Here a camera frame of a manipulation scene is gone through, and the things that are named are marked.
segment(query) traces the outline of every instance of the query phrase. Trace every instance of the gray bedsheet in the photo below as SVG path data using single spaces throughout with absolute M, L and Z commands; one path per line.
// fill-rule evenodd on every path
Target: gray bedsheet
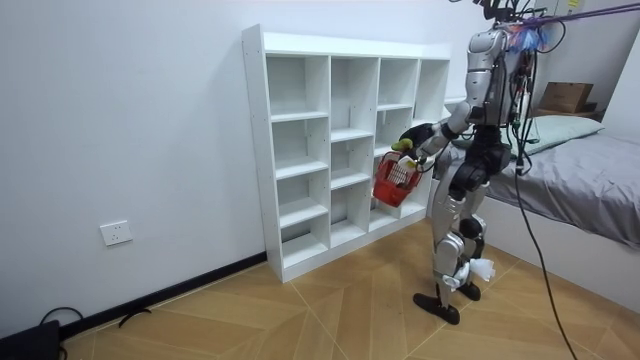
M 449 146 L 439 163 L 464 157 Z M 596 134 L 531 156 L 520 193 L 525 209 L 640 248 L 640 144 Z M 515 164 L 491 180 L 488 196 L 517 206 Z

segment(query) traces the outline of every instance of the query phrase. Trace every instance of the power socket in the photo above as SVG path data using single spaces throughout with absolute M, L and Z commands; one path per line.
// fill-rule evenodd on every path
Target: power socket
M 121 242 L 133 240 L 131 236 L 131 230 L 129 229 L 129 223 L 127 221 L 120 221 L 114 224 L 100 226 L 102 232 L 102 238 L 107 246 L 119 244 Z

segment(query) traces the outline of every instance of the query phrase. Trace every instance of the red basket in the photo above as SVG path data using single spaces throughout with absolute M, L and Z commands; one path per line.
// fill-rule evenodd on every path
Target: red basket
M 418 171 L 407 171 L 398 165 L 401 157 L 402 154 L 395 151 L 384 155 L 373 186 L 373 197 L 393 207 L 400 206 L 422 178 Z

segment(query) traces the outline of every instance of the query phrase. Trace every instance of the wooden floor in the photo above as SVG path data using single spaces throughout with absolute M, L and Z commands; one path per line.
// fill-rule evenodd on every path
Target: wooden floor
M 460 325 L 416 307 L 415 292 L 433 293 L 430 233 L 417 223 L 286 284 L 262 265 L 65 347 L 72 360 L 570 359 L 540 270 L 497 249 L 482 300 L 454 294 Z M 580 359 L 640 358 L 638 314 L 552 287 Z

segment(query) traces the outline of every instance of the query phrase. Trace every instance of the pillow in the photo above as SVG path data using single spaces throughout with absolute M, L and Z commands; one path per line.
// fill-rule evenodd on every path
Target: pillow
M 602 129 L 604 126 L 601 123 L 578 116 L 547 115 L 536 117 L 529 133 L 529 140 L 537 139 L 539 141 L 535 144 L 527 144 L 525 150 L 527 154 L 533 155 L 571 139 L 595 134 Z M 502 142 L 508 144 L 507 129 L 501 130 Z M 511 141 L 515 141 L 513 135 L 510 134 L 510 136 Z M 471 140 L 458 138 L 453 141 L 453 144 L 466 149 L 471 145 Z M 518 155 L 518 149 L 515 146 L 511 149 L 511 155 L 513 157 Z

